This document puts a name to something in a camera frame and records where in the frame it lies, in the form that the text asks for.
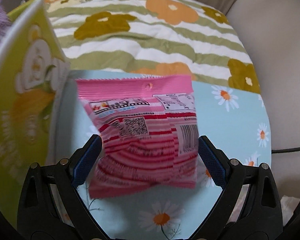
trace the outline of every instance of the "bed sheet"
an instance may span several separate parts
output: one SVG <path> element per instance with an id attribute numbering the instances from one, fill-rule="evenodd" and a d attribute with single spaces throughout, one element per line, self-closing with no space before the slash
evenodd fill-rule
<path id="1" fill-rule="evenodd" d="M 55 161 L 69 158 L 92 134 L 98 133 L 77 99 L 74 79 L 135 76 L 141 75 L 98 70 L 70 72 L 61 100 Z M 199 135 L 207 135 L 228 158 L 237 158 L 245 165 L 259 166 L 263 162 L 270 165 L 271 134 L 260 95 L 203 82 L 192 83 Z M 91 199 L 87 193 L 87 180 L 78 187 L 78 193 L 92 216 L 112 239 L 187 239 L 207 216 L 221 193 L 221 188 L 215 186 L 200 159 L 197 174 L 195 189 L 156 186 L 133 195 Z M 70 223 L 64 209 L 61 213 L 63 219 Z"/>
<path id="2" fill-rule="evenodd" d="M 260 93 L 226 16 L 194 0 L 45 0 L 72 69 L 168 75 Z"/>

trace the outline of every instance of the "blue gripper pad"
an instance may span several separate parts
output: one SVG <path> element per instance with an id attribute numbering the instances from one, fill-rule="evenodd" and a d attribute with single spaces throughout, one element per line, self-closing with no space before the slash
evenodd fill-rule
<path id="1" fill-rule="evenodd" d="M 216 149 L 206 136 L 199 137 L 198 153 L 214 183 L 224 189 L 230 173 L 230 167 L 223 156 L 224 153 Z"/>
<path id="2" fill-rule="evenodd" d="M 74 158 L 72 161 L 76 165 L 72 171 L 71 182 L 74 188 L 84 184 L 101 150 L 101 137 L 98 135 L 92 135 L 88 142 L 74 153 L 76 156 L 73 156 Z"/>

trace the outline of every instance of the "plastic packaging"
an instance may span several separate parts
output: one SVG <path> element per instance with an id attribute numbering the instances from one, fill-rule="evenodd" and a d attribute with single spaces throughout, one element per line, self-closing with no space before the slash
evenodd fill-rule
<path id="1" fill-rule="evenodd" d="M 105 150 L 91 197 L 131 194 L 158 183 L 195 187 L 198 129 L 190 76 L 78 79 L 77 85 Z"/>

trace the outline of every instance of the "nutrition label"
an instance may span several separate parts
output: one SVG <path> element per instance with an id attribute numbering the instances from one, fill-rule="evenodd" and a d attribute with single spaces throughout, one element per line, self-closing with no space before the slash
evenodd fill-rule
<path id="1" fill-rule="evenodd" d="M 165 110 L 182 111 L 182 110 L 195 110 L 194 98 L 191 94 L 166 94 L 166 95 L 153 95 L 164 106 Z"/>

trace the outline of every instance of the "floral blanket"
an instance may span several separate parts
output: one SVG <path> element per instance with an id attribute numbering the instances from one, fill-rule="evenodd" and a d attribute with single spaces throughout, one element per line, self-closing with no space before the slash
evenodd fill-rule
<path id="1" fill-rule="evenodd" d="M 194 0 L 45 0 L 72 69 L 169 75 L 260 93 L 227 18 Z"/>

